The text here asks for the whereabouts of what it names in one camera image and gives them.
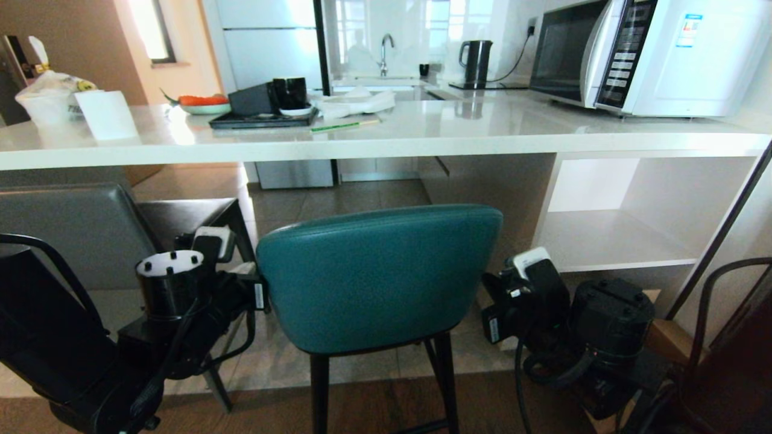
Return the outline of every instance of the black tray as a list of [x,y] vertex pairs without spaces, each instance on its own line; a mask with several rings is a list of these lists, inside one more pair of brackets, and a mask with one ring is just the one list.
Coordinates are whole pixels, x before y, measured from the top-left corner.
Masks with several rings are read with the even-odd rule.
[[255,116],[239,116],[226,113],[209,121],[213,130],[234,130],[241,128],[277,128],[277,127],[308,127],[317,117],[316,107],[311,113],[303,116],[284,116],[283,114],[257,114]]

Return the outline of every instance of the white backsplash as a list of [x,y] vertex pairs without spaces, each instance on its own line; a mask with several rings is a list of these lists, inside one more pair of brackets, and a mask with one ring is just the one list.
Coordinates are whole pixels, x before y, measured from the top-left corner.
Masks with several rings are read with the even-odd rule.
[[536,35],[523,59],[505,81],[527,79],[533,66],[541,16],[576,0],[323,0],[330,74],[333,79],[379,76],[381,40],[386,33],[388,76],[418,76],[418,64],[441,65],[438,78],[460,81],[462,42],[493,41],[488,80],[513,67],[526,39],[528,20]]

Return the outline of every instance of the wooden floor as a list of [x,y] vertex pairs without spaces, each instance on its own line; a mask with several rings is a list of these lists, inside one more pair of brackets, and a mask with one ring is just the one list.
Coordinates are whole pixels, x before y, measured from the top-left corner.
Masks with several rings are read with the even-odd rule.
[[[524,432],[511,371],[456,376],[461,431],[468,434]],[[593,429],[570,395],[525,381],[534,433],[591,434]],[[280,388],[234,392],[225,415],[210,395],[168,396],[159,409],[157,434],[311,431],[310,390]],[[330,433],[393,432],[443,417],[434,378],[373,381],[330,388]],[[0,399],[0,433],[72,433],[42,398]]]

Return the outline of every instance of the plate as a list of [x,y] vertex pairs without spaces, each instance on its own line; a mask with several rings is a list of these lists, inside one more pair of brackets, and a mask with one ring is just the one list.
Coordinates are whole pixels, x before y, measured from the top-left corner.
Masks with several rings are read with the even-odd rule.
[[215,104],[211,106],[184,106],[180,104],[182,110],[190,114],[225,114],[231,111],[231,104]]
[[311,113],[312,109],[313,107],[308,106],[304,109],[295,109],[295,110],[279,109],[279,112],[284,116],[306,116],[307,114]]

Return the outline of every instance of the plastic bag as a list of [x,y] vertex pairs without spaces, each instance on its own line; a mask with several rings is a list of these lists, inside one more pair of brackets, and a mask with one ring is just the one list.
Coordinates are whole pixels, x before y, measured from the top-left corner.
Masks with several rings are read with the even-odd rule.
[[73,94],[96,88],[88,80],[48,70],[17,93],[16,100],[27,110],[35,125],[63,124],[83,119]]

